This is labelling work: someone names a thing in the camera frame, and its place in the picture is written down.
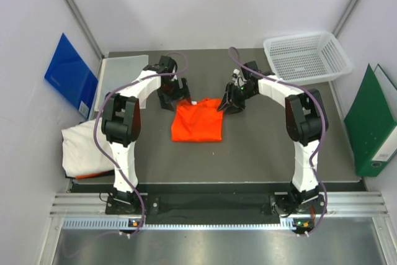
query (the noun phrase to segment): white label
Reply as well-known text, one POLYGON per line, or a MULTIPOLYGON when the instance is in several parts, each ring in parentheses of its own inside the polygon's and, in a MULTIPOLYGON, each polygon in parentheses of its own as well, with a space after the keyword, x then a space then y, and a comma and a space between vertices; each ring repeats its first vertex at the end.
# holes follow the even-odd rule
POLYGON ((397 149, 397 127, 389 137, 383 142, 378 152, 372 158, 373 161, 388 161, 397 149))
POLYGON ((387 78, 381 67, 377 66, 373 73, 377 77, 377 80, 383 91, 383 94, 385 95, 387 104, 389 105, 393 117, 397 119, 397 89, 394 87, 393 83, 390 82, 390 80, 387 78))
POLYGON ((88 117, 88 112, 89 112, 89 108, 88 106, 83 103, 83 101, 80 101, 80 107, 79 107, 79 112, 85 117, 88 117))

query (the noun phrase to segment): orange fabric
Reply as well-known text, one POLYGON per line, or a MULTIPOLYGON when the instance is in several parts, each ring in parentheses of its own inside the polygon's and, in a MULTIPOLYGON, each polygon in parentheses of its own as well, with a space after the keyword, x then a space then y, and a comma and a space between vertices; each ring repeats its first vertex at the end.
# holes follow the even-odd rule
POLYGON ((79 175, 76 176, 76 179, 84 179, 84 178, 90 178, 90 177, 95 177, 104 173, 108 173, 109 171, 104 171, 104 172, 99 172, 99 173, 93 173, 93 174, 87 174, 87 175, 79 175))
POLYGON ((182 100, 176 108, 171 127, 174 142, 219 142, 222 141, 223 111, 216 109, 221 99, 205 98, 196 105, 182 100))

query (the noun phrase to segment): gray work surface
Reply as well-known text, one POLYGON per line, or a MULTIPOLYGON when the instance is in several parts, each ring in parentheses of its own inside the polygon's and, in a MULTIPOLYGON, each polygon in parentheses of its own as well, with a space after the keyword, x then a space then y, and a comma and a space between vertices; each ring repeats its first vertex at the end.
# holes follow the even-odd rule
POLYGON ((386 265, 371 218, 326 218, 313 236, 291 231, 141 231, 132 239, 63 230, 53 265, 386 265), (73 258, 66 258, 77 250, 73 258))
MULTIPOLYGON (((110 57, 149 55, 158 63, 168 52, 111 53, 110 57)), ((193 101, 222 98, 237 67, 227 50, 187 50, 187 78, 193 101)), ((256 60, 262 71, 270 70, 263 49, 240 50, 241 61, 256 60)), ((173 55, 179 70, 181 57, 173 55)), ((349 142, 344 134, 328 83, 317 88, 323 98, 329 130, 319 154, 318 172, 327 182, 358 181, 349 142)), ((285 111, 273 100, 258 95, 246 101, 242 113, 224 115, 219 143, 174 143, 171 125, 175 113, 162 110, 156 92, 141 110, 141 133, 135 145, 136 175, 142 183, 180 182, 290 182, 295 150, 285 128, 285 111)), ((112 177, 104 179, 112 182, 112 177)))

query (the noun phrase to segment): laundry basket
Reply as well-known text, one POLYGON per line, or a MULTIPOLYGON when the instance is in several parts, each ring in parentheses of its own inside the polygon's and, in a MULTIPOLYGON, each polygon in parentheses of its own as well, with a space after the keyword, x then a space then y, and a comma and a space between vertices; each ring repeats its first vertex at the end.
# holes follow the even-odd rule
POLYGON ((270 38, 263 46, 273 73, 286 82, 306 85, 332 81, 353 69, 330 32, 270 38))

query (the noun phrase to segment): green folder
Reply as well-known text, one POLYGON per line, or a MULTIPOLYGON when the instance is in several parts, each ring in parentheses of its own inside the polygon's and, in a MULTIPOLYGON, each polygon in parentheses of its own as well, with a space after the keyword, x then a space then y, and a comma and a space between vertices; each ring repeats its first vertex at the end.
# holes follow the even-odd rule
POLYGON ((359 176, 377 176, 397 150, 397 89, 377 65, 368 65, 344 122, 359 176))

